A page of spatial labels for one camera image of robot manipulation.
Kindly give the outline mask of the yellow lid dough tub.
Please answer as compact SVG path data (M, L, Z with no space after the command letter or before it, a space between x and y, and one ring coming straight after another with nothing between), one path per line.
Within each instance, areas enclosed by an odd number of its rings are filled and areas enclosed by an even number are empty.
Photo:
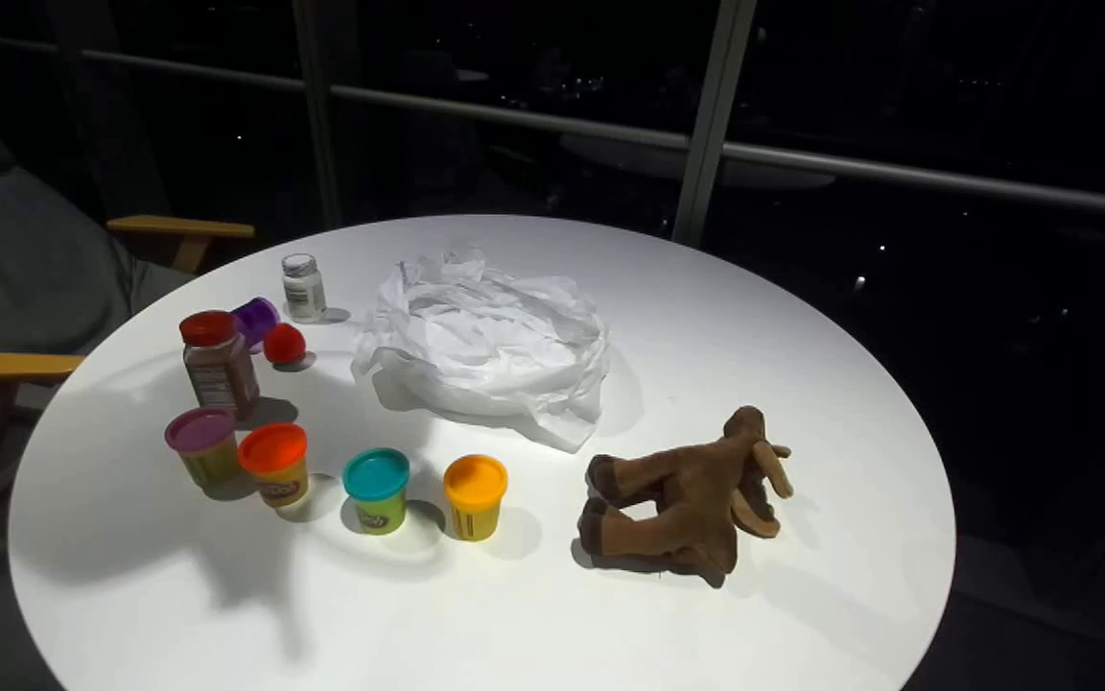
M486 540L507 499L507 464L485 454L458 458L440 476L449 530L459 540Z

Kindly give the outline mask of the purple plastic container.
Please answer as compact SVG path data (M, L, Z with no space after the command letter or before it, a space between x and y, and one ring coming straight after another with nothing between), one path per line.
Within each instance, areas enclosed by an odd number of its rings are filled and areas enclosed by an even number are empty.
M244 335L244 344L262 344L279 325L275 303L262 301L262 296L238 303L234 317L238 317L238 325Z

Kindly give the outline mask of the red plastic ball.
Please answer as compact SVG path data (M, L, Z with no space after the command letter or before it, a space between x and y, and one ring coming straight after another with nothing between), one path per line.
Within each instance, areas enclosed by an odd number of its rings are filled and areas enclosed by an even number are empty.
M307 362L307 339L292 321L275 321L265 339L265 362L271 369L299 369Z

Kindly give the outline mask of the orange lid dough tub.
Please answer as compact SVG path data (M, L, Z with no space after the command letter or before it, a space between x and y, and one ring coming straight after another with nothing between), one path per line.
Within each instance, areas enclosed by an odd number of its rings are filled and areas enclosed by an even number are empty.
M267 421L241 438L241 471L252 479L271 509L294 509L310 495L307 430L294 421Z

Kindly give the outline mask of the metal window railing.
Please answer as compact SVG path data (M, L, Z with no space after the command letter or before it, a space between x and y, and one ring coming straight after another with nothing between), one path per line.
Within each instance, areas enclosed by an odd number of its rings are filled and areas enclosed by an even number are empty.
M24 55L47 55L47 58L67 55L59 42L9 37L9 35L0 35L0 49L24 49ZM229 83L265 87L265 92L307 92L307 79L275 77L275 74L244 74L244 68L228 68L228 67L142 58L142 55L93 49L93 46L76 46L68 55L76 63L96 63L96 67L229 79ZM344 104L367 104L367 109L458 114L458 119L553 131L553 133L586 133L604 141L624 141L624 146L649 146L649 151L670 151L670 155L692 151L692 133L622 128L622 123L604 123L604 119L570 119L570 114L553 114L553 113L514 113L514 109L486 109L486 104L467 104L467 101L440 101L440 97L413 97L413 92L386 92L386 87L362 87L362 83L326 83L326 97L344 101ZM856 177L871 186L932 189L932 191L952 191L952 197L985 197L985 200L1009 200L1009 202L1067 209L1080 214L1105 214L1105 191L1083 191L1083 189L1058 189L1058 186L1050 189L1050 186L949 171L949 170L918 170L918 164L894 164L894 162L871 162L871 159L839 159L839 155L723 138L716 162L805 170L805 171L830 171L830 177Z

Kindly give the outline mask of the white plastic bag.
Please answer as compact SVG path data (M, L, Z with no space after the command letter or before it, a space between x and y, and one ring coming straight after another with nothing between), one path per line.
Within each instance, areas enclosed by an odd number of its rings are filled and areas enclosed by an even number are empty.
M480 248L408 258L353 343L353 376L434 416L581 450L604 416L610 325L563 275L512 275Z

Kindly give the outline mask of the teal lid dough tub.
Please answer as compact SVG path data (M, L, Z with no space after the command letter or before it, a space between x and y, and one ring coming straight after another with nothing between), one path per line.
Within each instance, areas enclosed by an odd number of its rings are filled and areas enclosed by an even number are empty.
M340 471L340 486L365 535L393 535L402 525L408 485L409 461L399 450L357 454Z

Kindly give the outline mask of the pink lid dough tub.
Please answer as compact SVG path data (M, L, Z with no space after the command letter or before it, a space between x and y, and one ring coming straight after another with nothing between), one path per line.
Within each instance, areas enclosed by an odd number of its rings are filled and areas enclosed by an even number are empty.
M194 486L211 499L238 499L249 493L238 464L234 416L194 406L164 426L164 447L183 461Z

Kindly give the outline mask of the brown plush toy animal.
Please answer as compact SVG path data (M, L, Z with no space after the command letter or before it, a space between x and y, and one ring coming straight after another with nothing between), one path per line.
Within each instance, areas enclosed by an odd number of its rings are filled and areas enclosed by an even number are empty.
M581 550L599 568L680 571L723 589L737 568L737 535L779 535L773 495L793 495L788 458L758 406L737 406L709 447L633 461L599 454L586 461Z

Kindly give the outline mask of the red lid spice jar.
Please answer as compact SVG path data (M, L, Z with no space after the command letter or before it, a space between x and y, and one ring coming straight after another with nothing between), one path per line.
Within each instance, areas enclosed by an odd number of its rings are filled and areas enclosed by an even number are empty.
M229 310L194 310L179 317L179 343L194 404L244 420L262 386L241 321Z

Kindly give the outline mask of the white lid small bottle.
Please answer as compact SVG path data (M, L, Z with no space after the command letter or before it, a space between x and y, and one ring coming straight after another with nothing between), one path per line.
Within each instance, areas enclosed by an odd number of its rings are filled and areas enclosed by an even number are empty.
M310 317L326 315L322 273L317 273L317 261L310 253L289 253L279 261L279 275L285 275L289 310L294 317L310 321Z

